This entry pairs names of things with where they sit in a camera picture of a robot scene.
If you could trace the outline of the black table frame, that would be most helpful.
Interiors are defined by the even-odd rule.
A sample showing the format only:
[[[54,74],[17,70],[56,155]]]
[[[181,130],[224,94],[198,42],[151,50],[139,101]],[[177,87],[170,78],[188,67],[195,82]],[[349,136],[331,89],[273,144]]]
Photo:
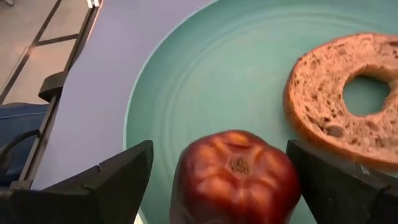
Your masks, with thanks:
[[[76,62],[88,39],[88,36],[93,28],[93,24],[95,23],[96,16],[98,15],[104,0],[95,0],[95,1],[98,2],[99,5],[91,8],[88,11],[83,26],[80,32],[77,34],[75,44],[72,48],[71,54],[66,62],[63,71],[68,71],[69,73],[69,70]],[[48,104],[47,113],[40,126],[40,129],[38,130],[38,133],[36,134],[34,144],[32,146],[32,149],[30,150],[30,154],[27,158],[25,166],[21,172],[21,175],[17,181],[13,181],[10,184],[10,186],[8,187],[9,189],[30,189],[35,174],[37,172],[37,169],[40,165],[41,158],[45,151],[44,144],[47,142],[49,133],[51,132],[53,121],[56,117],[56,112],[58,110],[58,104],[60,101],[61,94],[62,92],[59,95],[53,97],[51,102]]]

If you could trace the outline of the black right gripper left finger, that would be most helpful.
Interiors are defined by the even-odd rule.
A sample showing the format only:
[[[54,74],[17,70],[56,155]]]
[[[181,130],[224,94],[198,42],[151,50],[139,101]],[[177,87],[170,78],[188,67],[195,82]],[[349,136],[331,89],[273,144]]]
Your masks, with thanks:
[[[0,190],[0,224],[133,224],[152,169],[145,140],[43,190]]]

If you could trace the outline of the brown bagel half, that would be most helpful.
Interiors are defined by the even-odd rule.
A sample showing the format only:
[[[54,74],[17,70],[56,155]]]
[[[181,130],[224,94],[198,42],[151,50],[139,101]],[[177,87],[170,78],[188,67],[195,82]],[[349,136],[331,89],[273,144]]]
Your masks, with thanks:
[[[386,83],[377,113],[353,115],[343,88],[366,75]],[[398,172],[398,34],[358,33],[303,54],[285,84],[284,113],[306,142],[373,169]]]

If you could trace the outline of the dark red apple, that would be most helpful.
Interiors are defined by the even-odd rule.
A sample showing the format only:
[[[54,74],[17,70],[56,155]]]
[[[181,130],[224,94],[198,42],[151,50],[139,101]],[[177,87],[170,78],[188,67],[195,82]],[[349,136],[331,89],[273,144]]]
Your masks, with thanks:
[[[302,194],[287,155],[253,133],[204,136],[180,154],[170,224],[289,224]]]

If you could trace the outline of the person's leg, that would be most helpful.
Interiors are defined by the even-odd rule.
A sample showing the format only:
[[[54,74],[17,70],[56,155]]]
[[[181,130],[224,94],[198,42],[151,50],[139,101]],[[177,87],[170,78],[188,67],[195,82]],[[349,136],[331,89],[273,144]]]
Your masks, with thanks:
[[[19,179],[47,108],[48,104],[0,105],[0,189]]]

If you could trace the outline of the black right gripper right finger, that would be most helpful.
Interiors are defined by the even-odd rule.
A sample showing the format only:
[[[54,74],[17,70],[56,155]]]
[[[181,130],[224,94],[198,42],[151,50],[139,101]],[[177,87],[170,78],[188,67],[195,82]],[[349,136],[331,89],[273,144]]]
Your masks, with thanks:
[[[286,154],[317,224],[398,224],[398,178],[297,140]]]

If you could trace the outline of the green round plate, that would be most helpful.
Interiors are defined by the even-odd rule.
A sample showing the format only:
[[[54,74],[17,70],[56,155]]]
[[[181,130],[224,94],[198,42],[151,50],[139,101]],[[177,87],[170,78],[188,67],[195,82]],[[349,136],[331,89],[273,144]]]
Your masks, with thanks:
[[[398,0],[217,0],[179,25],[141,70],[124,120],[125,148],[154,143],[142,224],[169,224],[175,166],[192,141],[244,129],[285,149],[294,63],[358,32],[398,34]]]

